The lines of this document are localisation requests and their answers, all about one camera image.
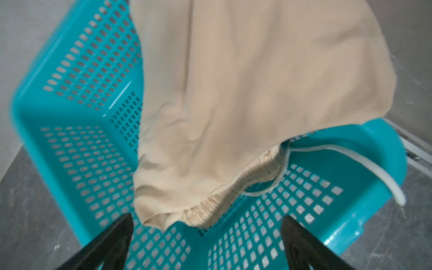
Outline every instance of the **square hole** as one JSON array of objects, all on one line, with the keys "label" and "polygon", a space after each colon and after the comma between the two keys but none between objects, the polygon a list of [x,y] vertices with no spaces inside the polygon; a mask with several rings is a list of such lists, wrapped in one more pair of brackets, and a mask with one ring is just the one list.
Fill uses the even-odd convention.
[{"label": "square hole", "polygon": [[282,205],[282,212],[283,212],[284,214],[286,214],[286,213],[288,213],[288,211],[289,211],[288,206],[286,206],[285,204]]},{"label": "square hole", "polygon": [[342,191],[343,191],[343,189],[340,187],[333,187],[331,189],[331,192],[333,192],[335,195],[338,195],[338,196],[342,193]]},{"label": "square hole", "polygon": [[311,199],[310,197],[306,197],[304,202],[307,206],[311,206],[311,204],[314,202],[314,200]]},{"label": "square hole", "polygon": [[323,188],[328,188],[328,187],[330,186],[330,182],[329,182],[329,181],[325,181],[325,180],[321,180],[320,185],[321,185]]},{"label": "square hole", "polygon": [[314,206],[314,211],[315,211],[315,213],[320,215],[324,211],[324,208],[321,205],[317,204]]},{"label": "square hole", "polygon": [[279,249],[280,249],[281,251],[284,251],[284,250],[285,250],[285,246],[283,245],[283,241],[282,241],[282,240],[279,241]]},{"label": "square hole", "polygon": [[312,175],[311,176],[311,180],[315,183],[318,182],[319,179],[320,179],[320,177],[318,175]]},{"label": "square hole", "polygon": [[136,261],[134,259],[132,259],[126,264],[126,268],[128,270],[131,270],[135,265],[136,265]]},{"label": "square hole", "polygon": [[312,194],[318,198],[322,194],[322,191],[314,188],[314,190],[312,191]]},{"label": "square hole", "polygon": [[276,211],[276,207],[274,205],[270,205],[269,210],[273,213],[274,211]]},{"label": "square hole", "polygon": [[248,241],[246,242],[246,247],[248,248],[248,250],[251,250],[251,248],[253,247],[253,244],[252,244],[252,241],[251,241],[251,240],[248,240]]},{"label": "square hole", "polygon": [[260,230],[261,230],[261,235],[262,236],[264,236],[267,233],[267,229],[264,226],[262,226]]},{"label": "square hole", "polygon": [[263,244],[258,245],[258,254],[261,255],[264,252],[264,246]]},{"label": "square hole", "polygon": [[142,249],[142,250],[140,250],[138,253],[137,253],[137,259],[138,260],[141,260],[143,257],[144,257],[144,255],[146,254],[146,252]]},{"label": "square hole", "polygon": [[297,206],[297,208],[296,208],[297,213],[299,213],[300,215],[303,214],[303,212],[305,210],[306,209],[303,206],[301,206],[301,205]]},{"label": "square hole", "polygon": [[311,224],[314,220],[315,220],[315,218],[314,218],[313,215],[311,215],[311,214],[309,214],[309,213],[307,213],[307,214],[305,215],[305,221],[306,221],[308,224]]},{"label": "square hole", "polygon": [[297,190],[297,187],[292,184],[292,185],[289,186],[289,190],[291,190],[292,192],[294,192],[294,191]]},{"label": "square hole", "polygon": [[273,226],[274,226],[274,221],[271,220],[271,219],[267,220],[267,225],[269,226],[269,229],[273,228]]},{"label": "square hole", "polygon": [[277,255],[278,255],[277,250],[275,248],[272,248],[270,250],[270,256],[271,256],[271,258],[274,260],[274,259],[276,259]]},{"label": "square hole", "polygon": [[251,262],[254,262],[257,259],[257,255],[255,254],[255,251],[251,252]]},{"label": "square hole", "polygon": [[330,197],[330,196],[328,196],[328,195],[325,195],[324,198],[323,198],[323,202],[324,202],[326,205],[330,205],[330,204],[333,202],[333,198]]},{"label": "square hole", "polygon": [[294,206],[297,203],[297,200],[291,197],[288,202],[289,202],[289,204],[291,204],[292,206]]},{"label": "square hole", "polygon": [[275,229],[275,230],[273,231],[273,237],[274,237],[275,239],[277,239],[279,236],[280,236],[280,232],[279,232],[279,230],[278,230],[278,229]]},{"label": "square hole", "polygon": [[261,261],[263,263],[263,267],[264,268],[266,268],[270,264],[269,259],[267,258],[267,256],[264,256],[264,258]]},{"label": "square hole", "polygon": [[269,247],[273,243],[273,241],[271,240],[270,236],[267,236],[265,242],[266,242],[267,247]]},{"label": "square hole", "polygon": [[246,250],[244,247],[240,247],[240,257],[244,257],[246,255]]},{"label": "square hole", "polygon": [[274,218],[276,219],[276,221],[279,221],[282,219],[282,215],[279,212],[274,213]]},{"label": "square hole", "polygon": [[305,193],[301,190],[298,190],[296,193],[297,197],[299,197],[300,199],[303,198],[303,196],[305,195]]},{"label": "square hole", "polygon": [[247,259],[243,260],[243,269],[246,269],[249,266],[249,262]]},{"label": "square hole", "polygon": [[297,182],[297,184],[301,185],[304,182],[304,180],[303,180],[303,178],[299,177],[299,178],[297,178],[296,182]]},{"label": "square hole", "polygon": [[283,194],[282,194],[282,196],[283,196],[285,199],[288,199],[288,197],[289,197],[289,193],[286,192],[286,191],[284,191]]},{"label": "square hole", "polygon": [[308,190],[310,190],[312,188],[312,185],[310,183],[308,183],[308,182],[305,182],[303,184],[303,187],[308,191]]}]

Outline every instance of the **perforated basket wall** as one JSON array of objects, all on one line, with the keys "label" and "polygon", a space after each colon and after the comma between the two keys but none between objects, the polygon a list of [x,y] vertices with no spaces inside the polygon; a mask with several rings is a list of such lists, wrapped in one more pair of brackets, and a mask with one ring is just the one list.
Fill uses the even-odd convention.
[{"label": "perforated basket wall", "polygon": [[[134,234],[126,268],[286,268],[280,237],[291,215],[336,253],[390,194],[370,172],[338,153],[293,153],[285,179],[260,198],[240,196],[211,228],[143,227],[133,212],[133,172],[143,101],[140,42],[123,0],[80,0],[17,90],[13,119],[26,149],[83,245],[122,213]],[[404,149],[382,120],[292,139],[349,147],[399,183]]]}]

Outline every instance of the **gray floor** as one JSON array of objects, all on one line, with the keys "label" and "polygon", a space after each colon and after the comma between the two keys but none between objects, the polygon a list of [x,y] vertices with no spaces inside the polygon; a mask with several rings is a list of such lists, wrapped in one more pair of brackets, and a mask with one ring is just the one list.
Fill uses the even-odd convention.
[{"label": "gray floor", "polygon": [[[408,168],[403,219],[390,200],[342,254],[357,270],[432,269],[432,179]],[[79,250],[36,168],[21,149],[0,182],[2,269],[54,269]]]},{"label": "gray floor", "polygon": [[386,117],[432,144],[432,1],[367,1],[398,76],[393,106]]},{"label": "gray floor", "polygon": [[74,0],[0,0],[0,179],[22,146],[10,100],[29,64]]}]

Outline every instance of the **wrinkled cloth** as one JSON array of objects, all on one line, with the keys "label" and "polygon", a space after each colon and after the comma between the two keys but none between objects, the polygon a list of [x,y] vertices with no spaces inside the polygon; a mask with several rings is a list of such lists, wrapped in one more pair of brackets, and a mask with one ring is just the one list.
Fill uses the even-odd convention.
[{"label": "wrinkled cloth", "polygon": [[364,0],[132,0],[131,14],[144,225],[185,219],[288,138],[390,109],[396,76]]},{"label": "wrinkled cloth", "polygon": [[255,163],[247,166],[229,188],[211,195],[198,205],[186,209],[179,221],[191,227],[209,228],[231,207],[237,197],[253,184],[274,180],[282,170],[285,151],[276,145]]}]

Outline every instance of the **beige pants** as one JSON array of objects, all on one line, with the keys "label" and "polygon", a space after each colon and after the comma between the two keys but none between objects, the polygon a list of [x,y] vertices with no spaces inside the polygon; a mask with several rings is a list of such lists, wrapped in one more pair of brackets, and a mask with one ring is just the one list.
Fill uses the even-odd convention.
[{"label": "beige pants", "polygon": [[391,106],[396,77],[364,0],[132,0],[131,13],[145,73],[133,178],[144,225],[188,220],[287,138]]}]

